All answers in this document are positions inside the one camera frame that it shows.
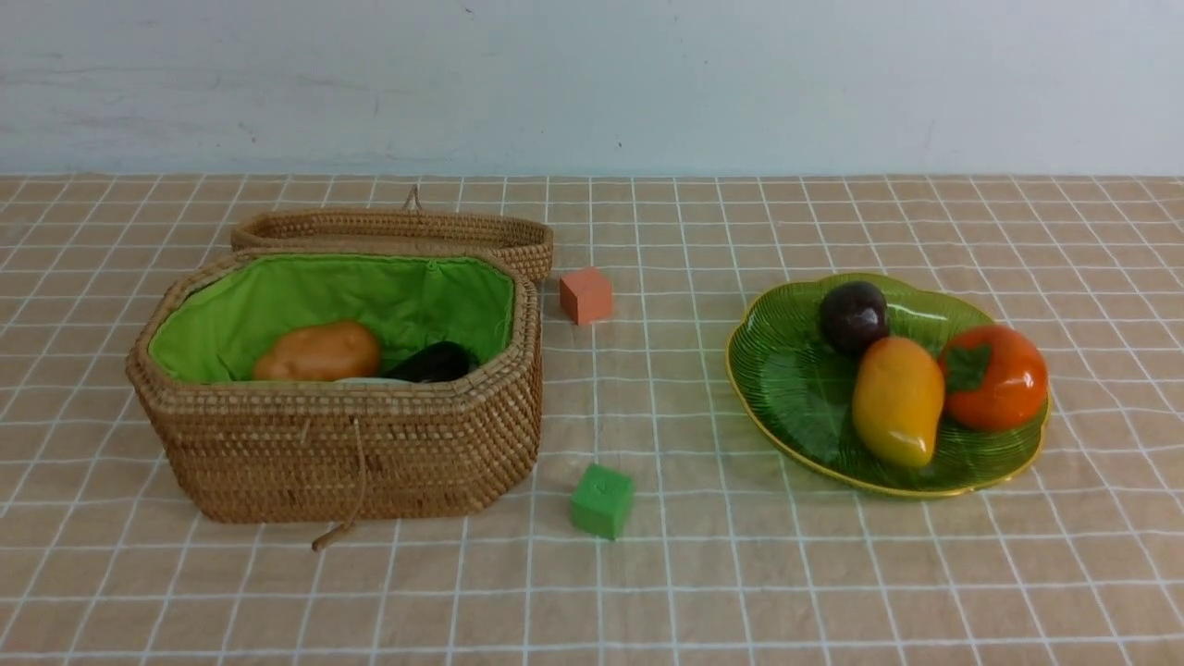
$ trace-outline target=toy fruit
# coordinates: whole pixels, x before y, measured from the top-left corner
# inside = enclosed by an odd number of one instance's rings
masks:
[[[413,384],[456,382],[472,372],[477,360],[461,345],[442,340],[419,350],[382,377]]]
[[[851,398],[855,431],[880,460],[925,467],[933,460],[945,382],[921,345],[890,335],[871,344],[860,360]]]
[[[350,320],[297,328],[255,363],[263,382],[336,382],[378,372],[382,347],[366,326]]]
[[[938,357],[946,412],[972,430],[1000,433],[1031,421],[1048,399],[1048,365],[1040,350],[1002,324],[954,335]]]
[[[873,342],[888,335],[888,301],[870,282],[844,282],[823,296],[818,324],[835,351],[860,357]]]

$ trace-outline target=leaf-shaped plate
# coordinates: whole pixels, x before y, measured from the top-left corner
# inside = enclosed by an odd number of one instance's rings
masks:
[[[874,274],[790,282],[749,306],[728,340],[725,363],[745,411],[768,440],[802,465],[855,487],[897,497],[951,497],[1006,481],[1040,456],[1051,412],[1006,433],[978,433],[942,417],[933,461],[910,470],[886,465],[860,442],[850,405],[858,360],[839,356],[818,328],[818,305],[836,286],[866,280],[888,300],[894,335],[937,356],[952,337],[992,319],[974,306]]]

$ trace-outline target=toy block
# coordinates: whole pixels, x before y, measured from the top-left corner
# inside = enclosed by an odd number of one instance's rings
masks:
[[[617,540],[633,510],[633,480],[590,465],[572,494],[572,525],[590,534]]]
[[[612,314],[612,283],[594,265],[559,278],[559,305],[577,326]]]

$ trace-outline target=persimmon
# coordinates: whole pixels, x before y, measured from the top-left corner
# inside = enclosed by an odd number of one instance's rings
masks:
[[[1002,324],[954,335],[941,350],[938,365],[946,379],[946,414],[972,430],[1018,428],[1048,401],[1043,354],[1022,333]]]

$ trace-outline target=green fabric lining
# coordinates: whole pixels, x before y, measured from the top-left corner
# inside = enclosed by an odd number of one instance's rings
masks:
[[[148,352],[179,382],[244,382],[284,333],[352,319],[381,340],[384,372],[440,340],[484,364],[509,345],[513,316],[514,281],[477,258],[274,255],[186,299]]]

